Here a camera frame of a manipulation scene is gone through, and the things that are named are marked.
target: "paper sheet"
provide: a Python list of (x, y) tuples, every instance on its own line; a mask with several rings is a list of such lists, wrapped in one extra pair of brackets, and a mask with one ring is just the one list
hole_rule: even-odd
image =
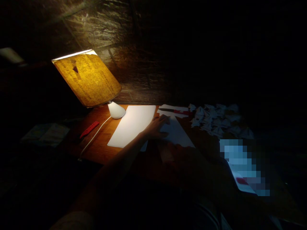
[(171, 116), (169, 118), (170, 124), (163, 125), (161, 128), (161, 132), (168, 132), (169, 135), (164, 138), (166, 141), (170, 141), (173, 144), (180, 144), (182, 147), (191, 146), (195, 148), (192, 141), (185, 133), (184, 129), (181, 127), (180, 123), (177, 121), (175, 116)]
[[(152, 121), (155, 109), (155, 105), (129, 105), (107, 145), (125, 147)], [(146, 151), (146, 147), (147, 142), (141, 152)]]
[[(186, 107), (177, 107), (177, 106), (171, 106), (171, 105), (167, 105), (167, 104), (161, 105), (161, 106), (159, 106), (159, 108), (161, 108), (161, 109), (174, 109), (174, 110), (179, 110), (179, 111), (189, 111), (189, 109), (186, 108)], [(167, 111), (161, 111), (161, 110), (158, 110), (157, 113), (159, 113), (160, 116), (162, 114), (164, 114), (168, 117), (175, 115), (176, 117), (184, 118), (184, 117), (189, 116), (189, 115), (178, 114), (178, 113), (167, 112)]]
[(183, 147), (191, 146), (195, 148), (192, 141), (185, 133), (180, 123), (177, 121), (176, 117), (171, 116), (169, 118), (169, 122), (170, 122), (169, 125), (167, 124), (163, 125), (160, 130), (161, 132), (169, 133), (169, 135), (166, 138), (164, 138), (163, 140), (159, 140), (158, 142), (158, 149), (160, 152), (162, 162), (174, 160), (171, 152), (167, 148), (167, 142), (172, 142), (173, 144), (180, 144)]

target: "yellow lampshade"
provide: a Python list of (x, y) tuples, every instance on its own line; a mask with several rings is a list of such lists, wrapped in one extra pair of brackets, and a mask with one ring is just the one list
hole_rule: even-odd
[(112, 100), (122, 90), (94, 50), (86, 50), (52, 60), (80, 102), (94, 107)]

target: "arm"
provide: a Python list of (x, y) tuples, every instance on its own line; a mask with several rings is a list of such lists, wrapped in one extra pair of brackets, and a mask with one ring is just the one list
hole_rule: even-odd
[(70, 211), (85, 211), (95, 216), (108, 194), (126, 176), (144, 143), (149, 139), (160, 139), (168, 135), (168, 133), (160, 132), (165, 123), (169, 124), (169, 119), (165, 115), (154, 117), (144, 131), (140, 132), (135, 139), (99, 170)]
[(183, 186), (211, 200), (233, 228), (276, 229), (261, 209), (245, 199), (233, 186), (224, 164), (211, 164), (191, 147), (168, 145)]

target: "lampshade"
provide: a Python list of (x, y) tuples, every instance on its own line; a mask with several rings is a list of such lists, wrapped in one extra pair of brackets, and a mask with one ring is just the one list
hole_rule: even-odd
[(86, 107), (104, 104), (116, 97), (121, 85), (94, 50), (52, 60), (80, 102)]

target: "white power cord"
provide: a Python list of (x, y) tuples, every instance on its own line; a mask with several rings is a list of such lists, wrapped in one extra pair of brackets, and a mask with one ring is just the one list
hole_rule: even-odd
[(84, 147), (84, 149), (82, 150), (82, 152), (80, 153), (80, 157), (78, 159), (78, 161), (82, 161), (81, 160), (81, 156), (82, 153), (84, 152), (84, 150), (86, 149), (86, 147), (91, 143), (91, 141), (94, 139), (94, 137), (97, 135), (97, 133), (99, 132), (99, 130), (101, 129), (101, 127), (107, 122), (107, 120), (100, 126), (100, 128), (97, 130), (97, 132), (95, 133), (95, 135), (93, 136), (93, 138), (89, 141), (89, 143)]

